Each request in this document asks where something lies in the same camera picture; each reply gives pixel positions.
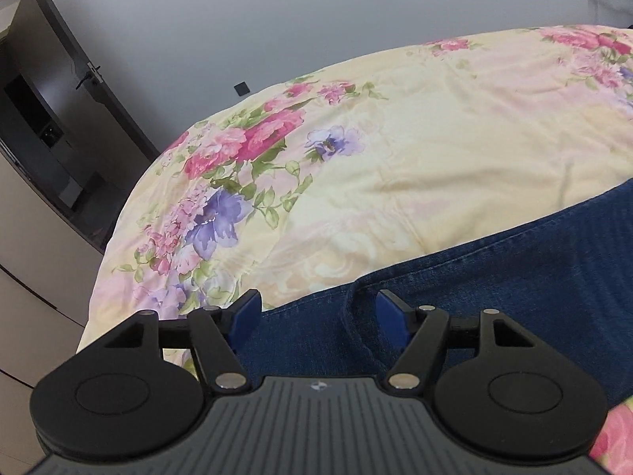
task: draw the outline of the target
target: bed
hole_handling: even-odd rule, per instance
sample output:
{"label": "bed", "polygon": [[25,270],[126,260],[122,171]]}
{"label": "bed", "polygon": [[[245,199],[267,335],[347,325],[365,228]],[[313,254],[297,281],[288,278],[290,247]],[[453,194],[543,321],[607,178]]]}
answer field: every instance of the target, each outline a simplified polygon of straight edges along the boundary
{"label": "bed", "polygon": [[[590,26],[438,40],[195,123],[122,210],[80,348],[142,308],[175,319],[255,287],[275,309],[622,184],[632,46],[633,31]],[[167,358],[191,368],[186,352]],[[592,455],[633,473],[633,399]]]}

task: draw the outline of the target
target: jeans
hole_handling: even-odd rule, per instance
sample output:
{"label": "jeans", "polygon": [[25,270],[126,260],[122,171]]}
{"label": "jeans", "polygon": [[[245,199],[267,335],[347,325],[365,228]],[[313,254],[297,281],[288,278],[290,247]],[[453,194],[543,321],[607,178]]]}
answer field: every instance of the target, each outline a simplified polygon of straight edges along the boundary
{"label": "jeans", "polygon": [[240,361],[254,379],[384,376],[398,354],[376,321],[381,289],[455,316],[500,309],[590,373],[616,405],[633,394],[633,179],[265,312]]}

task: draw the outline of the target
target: silver pin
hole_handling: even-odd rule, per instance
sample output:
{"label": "silver pin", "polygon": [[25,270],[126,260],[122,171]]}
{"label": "silver pin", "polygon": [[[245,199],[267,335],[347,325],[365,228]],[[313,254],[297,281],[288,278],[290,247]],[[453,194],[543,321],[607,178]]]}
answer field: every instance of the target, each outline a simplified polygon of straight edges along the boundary
{"label": "silver pin", "polygon": [[223,373],[215,377],[215,383],[223,390],[236,390],[246,383],[246,377],[241,373]]}
{"label": "silver pin", "polygon": [[420,383],[420,379],[410,373],[396,373],[389,377],[389,385],[397,390],[412,390]]}

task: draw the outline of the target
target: ribbed surface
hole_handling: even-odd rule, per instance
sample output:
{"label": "ribbed surface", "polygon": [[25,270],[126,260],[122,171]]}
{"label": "ribbed surface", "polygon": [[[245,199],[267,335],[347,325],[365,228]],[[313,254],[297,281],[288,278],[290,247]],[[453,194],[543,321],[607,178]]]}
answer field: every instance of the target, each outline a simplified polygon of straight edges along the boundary
{"label": "ribbed surface", "polygon": [[589,459],[504,466],[438,430],[419,401],[382,393],[372,379],[268,377],[251,395],[219,399],[198,430],[154,457],[89,466],[52,457],[37,475],[496,475],[599,474]]}

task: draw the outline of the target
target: metal screw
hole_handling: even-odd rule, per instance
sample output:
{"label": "metal screw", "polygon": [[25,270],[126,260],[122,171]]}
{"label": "metal screw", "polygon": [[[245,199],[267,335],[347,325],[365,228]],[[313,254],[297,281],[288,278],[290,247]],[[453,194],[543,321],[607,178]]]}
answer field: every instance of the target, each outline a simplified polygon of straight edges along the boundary
{"label": "metal screw", "polygon": [[223,373],[215,377],[215,383],[223,390],[236,390],[246,383],[246,377],[241,373]]}
{"label": "metal screw", "polygon": [[420,379],[410,373],[396,373],[389,377],[389,384],[397,390],[412,390],[420,383]]}

